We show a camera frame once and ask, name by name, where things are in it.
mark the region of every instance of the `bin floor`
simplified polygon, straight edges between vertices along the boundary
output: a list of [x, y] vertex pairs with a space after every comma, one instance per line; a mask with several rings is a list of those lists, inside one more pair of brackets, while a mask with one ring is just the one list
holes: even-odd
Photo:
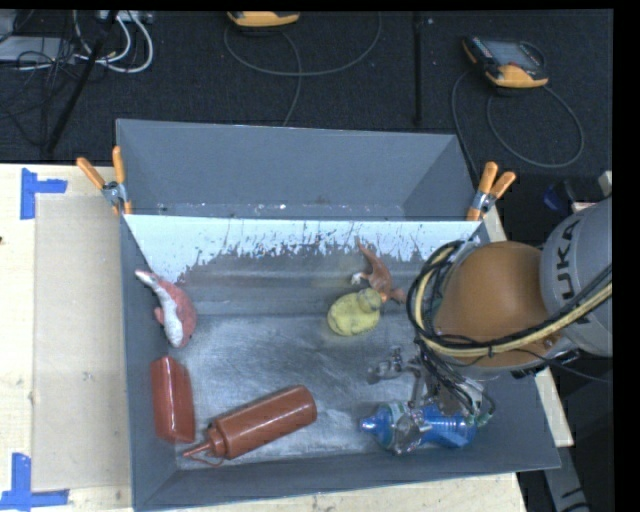
[[[377, 327], [358, 336], [334, 334], [323, 316], [201, 316], [196, 333], [171, 355], [191, 375], [196, 414], [196, 442], [211, 421], [227, 411], [290, 385], [305, 385], [314, 396], [318, 418], [312, 424], [226, 464], [274, 459], [365, 453], [380, 450], [358, 430], [360, 418], [379, 402], [407, 400], [413, 376], [368, 384], [367, 369], [401, 346], [406, 359], [415, 354], [407, 318], [382, 316]], [[202, 463], [181, 456], [181, 469]]]

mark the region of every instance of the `pink toy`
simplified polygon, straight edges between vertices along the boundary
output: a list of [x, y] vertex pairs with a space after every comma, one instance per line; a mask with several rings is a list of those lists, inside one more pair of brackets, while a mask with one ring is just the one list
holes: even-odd
[[165, 281], [153, 272], [136, 270], [136, 277], [158, 296], [160, 306], [153, 313], [164, 326], [169, 343], [184, 347], [195, 331], [198, 314], [189, 296], [175, 284]]

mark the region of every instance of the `blue tape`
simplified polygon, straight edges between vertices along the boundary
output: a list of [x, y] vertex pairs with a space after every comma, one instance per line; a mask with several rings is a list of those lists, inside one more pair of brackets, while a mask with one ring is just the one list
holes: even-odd
[[29, 512], [31, 507], [66, 505], [69, 490], [31, 492], [31, 459], [22, 453], [11, 456], [11, 490], [2, 491], [0, 510]]
[[38, 181], [38, 175], [35, 172], [23, 167], [20, 218], [33, 219], [36, 216], [36, 194], [63, 194], [66, 190], [65, 180]]

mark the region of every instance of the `yellow toy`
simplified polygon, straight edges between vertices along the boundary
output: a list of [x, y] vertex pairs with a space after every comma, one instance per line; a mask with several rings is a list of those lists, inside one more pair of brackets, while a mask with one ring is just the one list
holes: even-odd
[[373, 288], [343, 295], [329, 308], [329, 327], [341, 336], [355, 336], [370, 331], [378, 325], [382, 302], [380, 293]]

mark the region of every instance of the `red ketchup bottle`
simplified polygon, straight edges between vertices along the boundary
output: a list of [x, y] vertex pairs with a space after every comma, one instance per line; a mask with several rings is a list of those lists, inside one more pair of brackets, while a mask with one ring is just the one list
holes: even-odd
[[[219, 466], [271, 441], [313, 423], [318, 417], [315, 401], [304, 386], [292, 386], [246, 404], [216, 418], [207, 429], [207, 440], [183, 453], [200, 462]], [[223, 459], [218, 463], [195, 454]]]

